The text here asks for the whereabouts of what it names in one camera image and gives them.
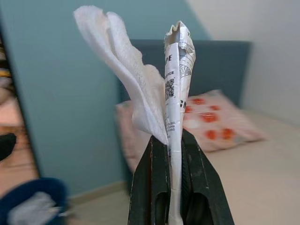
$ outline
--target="bed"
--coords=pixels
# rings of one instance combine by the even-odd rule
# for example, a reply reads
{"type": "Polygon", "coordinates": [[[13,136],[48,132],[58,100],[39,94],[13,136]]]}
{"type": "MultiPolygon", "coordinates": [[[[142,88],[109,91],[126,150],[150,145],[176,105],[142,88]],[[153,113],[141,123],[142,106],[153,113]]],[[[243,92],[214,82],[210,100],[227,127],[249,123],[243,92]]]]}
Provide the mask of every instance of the bed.
{"type": "MultiPolygon", "coordinates": [[[[132,40],[132,44],[142,52],[145,64],[164,74],[163,41],[132,40]]],[[[220,89],[239,106],[251,43],[194,41],[194,45],[196,63],[189,95],[220,89]]],[[[120,83],[120,101],[125,100],[129,97],[120,83]]],[[[255,112],[244,113],[268,139],[206,153],[221,178],[235,224],[297,224],[300,129],[255,112]]]]}

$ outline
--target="pillow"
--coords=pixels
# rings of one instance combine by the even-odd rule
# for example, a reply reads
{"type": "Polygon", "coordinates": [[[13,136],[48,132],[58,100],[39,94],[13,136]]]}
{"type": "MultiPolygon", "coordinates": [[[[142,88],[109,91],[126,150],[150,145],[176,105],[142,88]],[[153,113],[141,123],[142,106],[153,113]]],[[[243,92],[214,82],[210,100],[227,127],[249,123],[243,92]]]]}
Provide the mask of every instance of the pillow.
{"type": "Polygon", "coordinates": [[[116,105],[123,154],[129,169],[134,172],[148,145],[151,135],[136,129],[132,123],[131,101],[116,105]]]}
{"type": "Polygon", "coordinates": [[[221,91],[189,97],[183,127],[203,151],[215,151],[258,141],[265,135],[221,91]]]}

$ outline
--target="headboard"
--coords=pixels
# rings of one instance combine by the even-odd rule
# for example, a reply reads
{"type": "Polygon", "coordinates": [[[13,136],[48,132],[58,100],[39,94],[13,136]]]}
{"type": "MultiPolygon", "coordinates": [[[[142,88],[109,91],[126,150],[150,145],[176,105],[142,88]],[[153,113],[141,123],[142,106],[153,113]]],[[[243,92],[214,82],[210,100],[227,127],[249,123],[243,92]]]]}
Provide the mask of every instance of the headboard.
{"type": "MultiPolygon", "coordinates": [[[[131,42],[142,52],[144,64],[154,65],[164,76],[164,42],[162,40],[131,40],[131,42]]],[[[236,105],[239,105],[250,42],[194,41],[194,46],[196,62],[189,96],[220,89],[236,105]]],[[[122,83],[120,99],[121,101],[130,99],[122,83]]]]}

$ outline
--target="bed sheet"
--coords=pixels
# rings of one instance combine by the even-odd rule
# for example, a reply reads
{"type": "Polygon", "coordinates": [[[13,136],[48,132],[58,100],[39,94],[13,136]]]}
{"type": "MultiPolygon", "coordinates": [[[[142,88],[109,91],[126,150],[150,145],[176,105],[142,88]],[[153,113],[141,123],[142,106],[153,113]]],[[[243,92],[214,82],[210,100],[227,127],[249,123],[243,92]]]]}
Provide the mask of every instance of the bed sheet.
{"type": "Polygon", "coordinates": [[[206,153],[236,225],[299,224],[300,128],[244,112],[268,140],[206,153]]]}

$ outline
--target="black object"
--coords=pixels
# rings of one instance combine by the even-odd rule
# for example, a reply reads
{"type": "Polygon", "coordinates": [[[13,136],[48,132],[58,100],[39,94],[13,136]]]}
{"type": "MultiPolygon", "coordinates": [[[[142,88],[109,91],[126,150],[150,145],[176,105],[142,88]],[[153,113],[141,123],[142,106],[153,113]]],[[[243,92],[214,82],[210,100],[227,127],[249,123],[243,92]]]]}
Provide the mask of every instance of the black object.
{"type": "Polygon", "coordinates": [[[13,133],[0,136],[0,161],[6,159],[12,153],[16,140],[17,138],[13,133]]]}
{"type": "MultiPolygon", "coordinates": [[[[170,204],[167,147],[151,137],[134,174],[128,225],[165,225],[170,204]]],[[[234,225],[221,180],[194,136],[183,131],[181,216],[184,225],[234,225]]]]}

